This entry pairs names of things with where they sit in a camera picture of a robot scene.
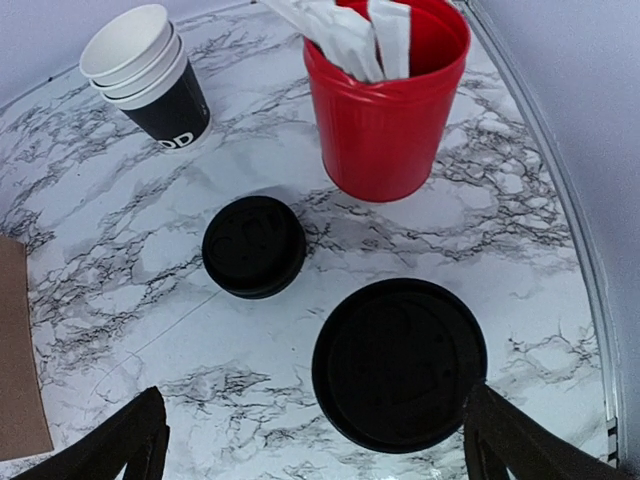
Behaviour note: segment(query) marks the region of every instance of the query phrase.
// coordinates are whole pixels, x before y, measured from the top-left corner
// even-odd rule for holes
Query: stacked paper cups
[[[211,129],[184,43],[162,5],[134,8],[104,26],[82,52],[80,71],[165,148],[195,146]]]

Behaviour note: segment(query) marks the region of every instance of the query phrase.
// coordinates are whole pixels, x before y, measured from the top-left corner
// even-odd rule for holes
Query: black paper cup
[[[184,46],[169,68],[144,90],[124,98],[102,98],[122,110],[163,147],[200,144],[211,130],[211,114]]]

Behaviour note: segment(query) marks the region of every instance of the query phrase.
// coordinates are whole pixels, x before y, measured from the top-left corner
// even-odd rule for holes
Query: cup rim
[[[125,18],[133,15],[134,13],[139,13],[139,11],[141,10],[149,10],[152,11],[154,14],[159,14],[161,20],[158,22],[158,26],[160,27],[155,38],[149,43],[149,45],[147,45],[146,48],[144,48],[142,51],[138,52],[135,56],[129,58],[128,60],[120,63],[119,65],[116,65],[115,67],[112,67],[108,70],[103,70],[100,72],[87,72],[85,69],[85,66],[83,65],[85,63],[85,60],[87,58],[87,56],[91,55],[93,52],[91,52],[92,47],[96,47],[96,45],[100,45],[102,44],[105,39],[101,38],[105,35],[105,32],[115,28],[115,25],[117,25],[119,22],[122,22]],[[124,13],[121,13],[120,15],[118,15],[117,17],[115,17],[114,19],[112,19],[110,22],[108,22],[106,25],[104,25],[100,30],[98,30],[98,32],[91,37],[91,40],[89,40],[89,43],[87,43],[87,45],[85,46],[84,50],[82,51],[82,55],[80,55],[80,72],[87,78],[90,79],[94,79],[94,78],[100,78],[100,77],[105,77],[108,75],[113,75],[129,66],[131,66],[131,64],[135,63],[141,56],[143,56],[145,53],[147,53],[152,47],[155,41],[157,41],[158,38],[160,38],[162,36],[162,32],[164,31],[165,25],[169,23],[169,13],[167,12],[167,9],[163,6],[160,5],[158,3],[151,3],[151,4],[147,4],[147,5],[141,5],[139,7],[135,7],[132,8],[130,10],[127,10]]]
[[[408,3],[407,0],[402,0],[401,3],[404,3],[405,5],[409,5],[412,11],[415,10],[418,12],[417,13],[418,15],[430,14],[430,11],[426,10],[425,7],[422,7],[422,8],[416,7],[411,3]],[[305,58],[308,55],[310,60],[312,60],[313,62],[318,62],[318,64],[322,64],[322,68],[325,69],[325,71],[327,72],[324,75],[318,75],[315,78],[315,80],[323,81],[323,82],[326,81],[331,83],[334,86],[346,87],[349,89],[357,88],[359,91],[362,91],[362,92],[376,94],[377,92],[380,92],[381,90],[384,90],[384,89],[392,89],[396,87],[404,88],[404,87],[413,86],[416,84],[427,85],[432,81],[437,81],[442,77],[448,76],[449,74],[451,74],[451,72],[454,72],[459,69],[464,70],[466,57],[471,48],[471,41],[472,41],[472,34],[471,34],[471,29],[469,27],[469,24],[465,20],[464,15],[462,15],[462,13],[460,13],[458,9],[456,9],[453,5],[449,4],[448,2],[443,2],[440,0],[429,0],[428,3],[433,7],[449,10],[456,17],[458,17],[458,20],[461,21],[461,25],[463,26],[464,39],[461,45],[462,49],[459,55],[453,61],[451,61],[451,63],[443,66],[438,70],[434,70],[432,72],[424,73],[424,74],[413,76],[413,77],[401,78],[396,80],[384,80],[382,82],[372,83],[372,84],[363,83],[363,82],[358,82],[355,78],[352,78],[350,75],[347,75],[341,69],[333,65],[324,56],[321,49],[312,40],[305,38],[304,48],[303,48]],[[352,2],[348,6],[351,6],[351,5],[366,5],[366,1],[358,0],[358,1]]]
[[[171,38],[169,39],[169,42],[165,45],[164,49],[158,54],[158,56],[156,58],[153,59],[153,61],[147,65],[146,67],[144,67],[142,70],[140,70],[138,73],[136,73],[134,76],[127,78],[126,80],[124,80],[123,82],[120,83],[116,83],[114,85],[100,85],[99,83],[97,83],[93,78],[89,79],[89,82],[91,82],[91,86],[93,88],[95,88],[96,90],[98,90],[99,92],[104,92],[107,94],[111,93],[111,92],[116,92],[121,88],[124,87],[128,87],[129,85],[131,85],[132,83],[135,83],[136,81],[140,80],[140,78],[142,78],[143,76],[145,76],[146,74],[148,74],[151,70],[153,70],[155,67],[158,66],[158,64],[165,59],[165,55],[171,50],[171,47],[173,46],[174,42],[178,42],[178,52],[176,54],[180,55],[180,50],[182,49],[182,38],[180,37],[180,35],[178,35],[178,32],[176,32],[175,27],[173,26],[173,24],[171,22],[169,22],[171,24],[172,27],[172,34],[171,34]],[[169,65],[169,67],[167,67],[167,69],[171,68],[171,65],[173,64],[173,61],[175,60],[175,57],[171,59],[172,63]]]
[[[115,105],[116,107],[118,107],[118,108],[120,108],[122,110],[135,110],[137,108],[142,108],[142,107],[144,107],[146,105],[140,105],[139,107],[136,107],[136,108],[122,108],[122,107],[126,106],[128,103],[133,103],[136,100],[140,100],[141,98],[144,98],[144,97],[148,96],[152,91],[156,90],[158,87],[163,85],[166,82],[167,78],[169,78],[172,74],[175,73],[175,71],[178,69],[178,67],[180,66],[181,63],[184,63],[184,67],[181,68],[180,70],[184,70],[184,68],[186,68],[186,65],[188,64],[188,61],[189,61],[189,59],[187,58],[186,50],[184,48],[184,43],[181,41],[180,50],[178,51],[178,55],[176,56],[176,58],[173,60],[173,62],[169,66],[169,68],[167,68],[167,70],[162,74],[162,76],[159,77],[151,85],[149,85],[148,87],[146,87],[143,90],[140,90],[137,93],[134,93],[133,95],[129,95],[128,97],[111,98],[111,97],[105,95],[104,92],[100,92],[100,96],[102,96],[102,98],[105,101]]]

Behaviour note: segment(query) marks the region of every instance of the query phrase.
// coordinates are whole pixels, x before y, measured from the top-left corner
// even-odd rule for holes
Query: black lid
[[[464,402],[487,375],[478,323],[451,292],[393,279],[344,300],[313,354],[313,387],[346,437],[380,452],[409,453],[462,425]]]
[[[306,255],[304,230],[279,200],[254,196],[218,213],[202,242],[202,260],[211,278],[242,298],[275,295],[298,275]]]

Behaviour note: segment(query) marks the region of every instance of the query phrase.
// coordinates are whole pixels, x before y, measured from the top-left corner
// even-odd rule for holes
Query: white napkin
[[[262,0],[316,43],[327,60],[356,80],[376,83],[385,78],[406,78],[409,76],[409,7],[389,0],[369,1],[375,2],[368,8],[369,14],[376,16],[379,27],[351,8],[336,6],[335,0]],[[386,77],[376,57],[376,36]],[[393,60],[394,55],[403,54],[406,58]]]
[[[409,78],[411,7],[389,0],[369,0],[367,9],[380,47],[385,78]]]

